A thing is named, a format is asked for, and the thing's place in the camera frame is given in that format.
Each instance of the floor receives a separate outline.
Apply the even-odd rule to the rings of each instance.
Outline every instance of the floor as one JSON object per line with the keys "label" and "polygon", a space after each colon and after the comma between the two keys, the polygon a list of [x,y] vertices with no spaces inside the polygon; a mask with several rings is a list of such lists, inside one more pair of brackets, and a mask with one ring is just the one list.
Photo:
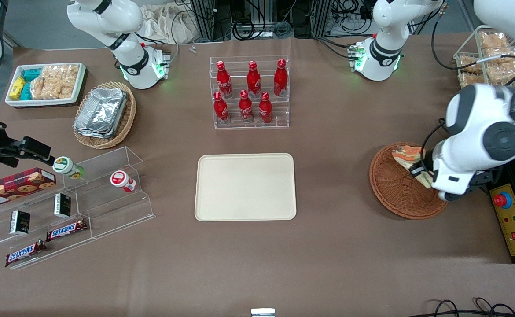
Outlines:
{"label": "floor", "polygon": [[[139,5],[160,4],[162,0],[134,0]],[[89,34],[77,30],[66,15],[67,2],[52,0],[18,0],[11,1],[7,11],[4,28],[22,46],[42,50],[67,48],[101,48],[103,45]],[[471,1],[467,6],[472,13]],[[432,32],[434,22],[430,20],[422,34]],[[369,32],[376,32],[372,26]],[[440,21],[437,33],[468,32],[459,3],[453,1],[446,15]],[[0,68],[0,100],[10,80],[12,71],[12,52],[5,52],[4,62]]]}

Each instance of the red button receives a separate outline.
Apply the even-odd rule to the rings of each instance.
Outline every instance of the red button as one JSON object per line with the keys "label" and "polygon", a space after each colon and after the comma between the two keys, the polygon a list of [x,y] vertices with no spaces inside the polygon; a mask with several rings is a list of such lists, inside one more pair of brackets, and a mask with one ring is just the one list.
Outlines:
{"label": "red button", "polygon": [[504,207],[508,203],[508,200],[503,194],[499,193],[498,195],[494,196],[493,202],[496,206]]}

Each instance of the small black box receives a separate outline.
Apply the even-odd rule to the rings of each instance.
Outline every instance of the small black box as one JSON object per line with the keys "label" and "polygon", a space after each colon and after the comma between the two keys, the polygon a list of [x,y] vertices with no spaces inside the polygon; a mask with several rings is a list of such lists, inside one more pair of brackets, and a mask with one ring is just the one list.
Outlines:
{"label": "small black box", "polygon": [[72,199],[63,193],[57,193],[54,201],[54,215],[60,218],[70,218],[72,212]]}
{"label": "small black box", "polygon": [[10,235],[28,235],[30,226],[30,214],[24,211],[13,211],[11,213]]}

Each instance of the emergency stop button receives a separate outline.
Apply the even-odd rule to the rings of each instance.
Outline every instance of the emergency stop button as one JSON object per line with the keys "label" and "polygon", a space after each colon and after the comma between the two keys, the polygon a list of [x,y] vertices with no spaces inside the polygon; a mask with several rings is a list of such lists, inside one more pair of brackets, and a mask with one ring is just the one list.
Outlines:
{"label": "emergency stop button", "polygon": [[511,196],[507,192],[500,192],[493,197],[494,205],[498,207],[502,207],[504,209],[508,209],[511,207]]}

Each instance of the foil container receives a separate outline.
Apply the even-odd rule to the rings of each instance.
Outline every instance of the foil container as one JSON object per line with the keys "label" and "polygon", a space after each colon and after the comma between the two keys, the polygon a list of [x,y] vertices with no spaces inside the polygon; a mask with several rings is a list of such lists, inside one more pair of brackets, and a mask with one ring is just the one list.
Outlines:
{"label": "foil container", "polygon": [[125,110],[126,100],[127,94],[121,89],[94,89],[74,121],[74,130],[93,138],[113,138]]}

